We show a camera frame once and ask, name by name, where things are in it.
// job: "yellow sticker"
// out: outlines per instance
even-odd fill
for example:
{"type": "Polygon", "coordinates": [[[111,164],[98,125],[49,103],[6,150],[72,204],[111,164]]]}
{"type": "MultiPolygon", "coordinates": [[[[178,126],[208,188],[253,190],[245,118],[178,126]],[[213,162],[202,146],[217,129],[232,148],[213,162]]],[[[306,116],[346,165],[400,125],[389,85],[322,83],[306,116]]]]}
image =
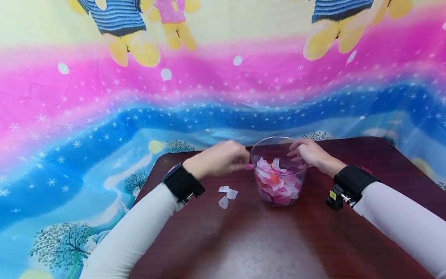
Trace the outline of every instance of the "yellow sticker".
{"type": "Polygon", "coordinates": [[[334,199],[334,200],[336,200],[336,194],[335,194],[335,192],[333,192],[333,191],[330,191],[330,197],[332,198],[332,199],[334,199]]]}

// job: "brown tabletop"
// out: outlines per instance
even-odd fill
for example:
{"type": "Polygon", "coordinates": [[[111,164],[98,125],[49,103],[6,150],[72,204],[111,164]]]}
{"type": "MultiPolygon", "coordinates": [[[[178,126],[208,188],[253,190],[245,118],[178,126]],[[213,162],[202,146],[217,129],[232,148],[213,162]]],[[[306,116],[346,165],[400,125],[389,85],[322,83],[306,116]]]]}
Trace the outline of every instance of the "brown tabletop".
{"type": "MultiPolygon", "coordinates": [[[[364,166],[383,183],[446,220],[446,193],[385,140],[320,142],[333,156],[364,166]]],[[[138,196],[194,153],[165,154],[138,196]]],[[[205,179],[206,192],[175,214],[134,268],[133,279],[431,278],[395,243],[351,208],[325,205],[331,178],[311,168],[297,203],[262,202],[252,171],[205,179]],[[220,186],[238,190],[223,210],[220,186]]]]}

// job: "yellow circle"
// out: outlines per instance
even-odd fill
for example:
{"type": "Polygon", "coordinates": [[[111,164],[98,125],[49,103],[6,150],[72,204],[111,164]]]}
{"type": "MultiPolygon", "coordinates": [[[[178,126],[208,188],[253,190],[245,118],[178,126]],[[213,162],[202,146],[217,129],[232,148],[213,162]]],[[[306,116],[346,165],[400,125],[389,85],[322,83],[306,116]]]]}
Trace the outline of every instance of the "yellow circle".
{"type": "Polygon", "coordinates": [[[412,163],[417,166],[425,175],[428,177],[432,177],[434,175],[434,171],[429,167],[428,163],[420,158],[413,158],[412,163]]]}
{"type": "Polygon", "coordinates": [[[161,150],[163,150],[164,145],[159,141],[150,141],[149,142],[149,151],[152,154],[159,153],[161,150]]]}
{"type": "Polygon", "coordinates": [[[28,269],[17,279],[53,279],[53,276],[46,271],[28,269]]]}

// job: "left hand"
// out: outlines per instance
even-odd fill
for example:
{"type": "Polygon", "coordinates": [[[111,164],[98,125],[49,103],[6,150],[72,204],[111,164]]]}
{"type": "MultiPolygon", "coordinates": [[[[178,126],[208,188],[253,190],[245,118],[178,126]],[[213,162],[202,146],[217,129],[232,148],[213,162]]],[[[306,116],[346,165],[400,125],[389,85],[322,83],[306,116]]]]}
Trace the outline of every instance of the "left hand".
{"type": "Polygon", "coordinates": [[[196,179],[249,169],[249,152],[233,140],[220,142],[187,159],[183,167],[196,179]]]}

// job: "colorful curtain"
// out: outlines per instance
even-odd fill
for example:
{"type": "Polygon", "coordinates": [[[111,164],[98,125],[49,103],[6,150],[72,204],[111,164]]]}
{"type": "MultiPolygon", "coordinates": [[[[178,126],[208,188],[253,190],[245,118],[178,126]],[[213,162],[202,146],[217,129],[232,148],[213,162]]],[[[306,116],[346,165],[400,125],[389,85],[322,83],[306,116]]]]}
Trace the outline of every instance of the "colorful curtain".
{"type": "Polygon", "coordinates": [[[78,278],[160,156],[227,139],[382,137],[445,188],[442,0],[5,5],[3,279],[78,278]]]}

